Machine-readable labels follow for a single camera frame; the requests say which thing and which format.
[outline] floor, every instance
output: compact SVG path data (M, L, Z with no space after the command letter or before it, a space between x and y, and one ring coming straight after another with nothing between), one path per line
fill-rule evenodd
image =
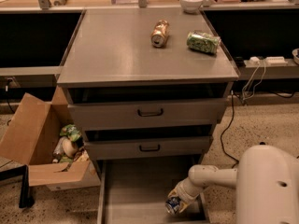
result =
M249 147L265 142L280 147L293 156L299 155L299 95L286 99L276 95L257 95L246 105L234 98L235 117L225 132L223 144L226 151L237 159ZM231 99L222 122L214 132L213 144L203 159L203 164L230 168L235 161L225 156L221 149L221 133L231 121ZM12 115L0 105L0 137ZM19 166L18 163L0 158L0 171ZM50 191L47 187L33 189L35 204L19 208L21 178L0 182L1 223L96 223L99 188ZM235 224L235 191L210 187L205 191L207 212L211 223Z

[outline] black handle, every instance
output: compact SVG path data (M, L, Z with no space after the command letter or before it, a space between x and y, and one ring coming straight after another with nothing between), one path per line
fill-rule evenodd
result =
M140 117L161 116L163 113L164 113L164 111L162 108L157 112L142 112L140 109L138 109L138 116L140 116Z
M158 152L160 150L160 145L151 148L143 148L142 146L139 146L139 150L140 152Z

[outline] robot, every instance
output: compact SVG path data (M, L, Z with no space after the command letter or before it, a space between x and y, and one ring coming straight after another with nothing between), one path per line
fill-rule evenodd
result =
M167 211L183 212L211 185L236 189L236 224L299 223L299 160L277 147L247 149L234 169L194 165L169 193Z

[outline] green packaging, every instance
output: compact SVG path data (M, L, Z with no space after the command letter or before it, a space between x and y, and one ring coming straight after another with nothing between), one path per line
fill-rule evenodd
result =
M195 49L210 54L217 53L217 48L220 42L221 38L219 36L203 33L198 30L189 32L187 37L187 46L190 49Z

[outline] open cardboard box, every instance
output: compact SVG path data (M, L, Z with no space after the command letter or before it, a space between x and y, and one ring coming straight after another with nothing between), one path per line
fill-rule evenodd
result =
M51 163L61 128L72 123L64 93L57 88L52 102L24 94L0 141L0 156L29 167L29 186L47 185L51 190L99 186L91 161Z

